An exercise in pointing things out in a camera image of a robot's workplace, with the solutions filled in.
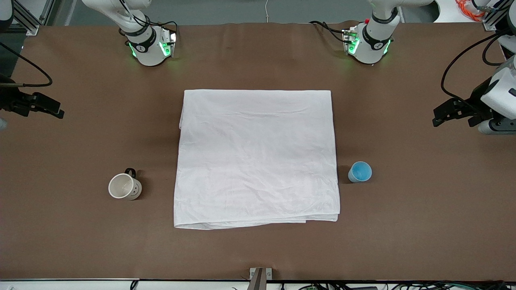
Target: white mug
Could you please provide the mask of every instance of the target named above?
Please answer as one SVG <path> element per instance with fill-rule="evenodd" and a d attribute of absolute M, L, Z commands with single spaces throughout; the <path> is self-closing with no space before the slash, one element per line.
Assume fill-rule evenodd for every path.
<path fill-rule="evenodd" d="M 136 180 L 136 170 L 127 168 L 109 182 L 109 194 L 116 199 L 134 200 L 141 193 L 141 183 Z"/>

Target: blue cup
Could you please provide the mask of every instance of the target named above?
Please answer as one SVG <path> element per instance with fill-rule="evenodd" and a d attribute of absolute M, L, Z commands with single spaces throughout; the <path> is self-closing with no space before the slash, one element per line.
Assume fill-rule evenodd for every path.
<path fill-rule="evenodd" d="M 358 161 L 351 166 L 348 178 L 353 183 L 361 183 L 368 181 L 371 178 L 371 175 L 373 175 L 371 166 L 364 161 Z"/>

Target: black mug handle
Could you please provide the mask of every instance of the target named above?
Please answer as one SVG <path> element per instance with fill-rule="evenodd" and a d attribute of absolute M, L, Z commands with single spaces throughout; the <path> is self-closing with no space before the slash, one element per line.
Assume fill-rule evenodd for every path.
<path fill-rule="evenodd" d="M 125 170 L 125 174 L 129 174 L 129 173 L 132 178 L 136 178 L 136 170 L 134 170 L 134 168 L 127 168 Z"/>

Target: brown table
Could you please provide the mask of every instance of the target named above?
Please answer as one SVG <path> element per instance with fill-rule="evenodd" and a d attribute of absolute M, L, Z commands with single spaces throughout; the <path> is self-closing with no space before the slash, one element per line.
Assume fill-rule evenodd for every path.
<path fill-rule="evenodd" d="M 240 279 L 267 266 L 276 279 L 516 280 L 515 137 L 431 122 L 448 99 L 443 70 L 486 35 L 402 24 L 368 66 L 308 24 L 185 26 L 176 58 L 149 68 L 116 27 L 42 27 L 23 54 L 54 78 L 39 91 L 66 114 L 0 114 L 0 278 Z M 452 69 L 449 90 L 467 97 L 491 75 L 481 49 Z M 44 81 L 22 61 L 13 78 Z M 331 90 L 338 222 L 175 229 L 183 91 L 201 88 Z M 349 184 L 358 160 L 373 178 Z M 144 187 L 134 202 L 107 192 L 126 167 Z"/>

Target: white towel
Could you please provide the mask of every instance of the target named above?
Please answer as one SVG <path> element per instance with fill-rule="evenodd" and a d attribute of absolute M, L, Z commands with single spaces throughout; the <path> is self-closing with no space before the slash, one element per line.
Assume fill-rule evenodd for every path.
<path fill-rule="evenodd" d="M 174 226 L 337 221 L 330 91 L 187 90 Z"/>

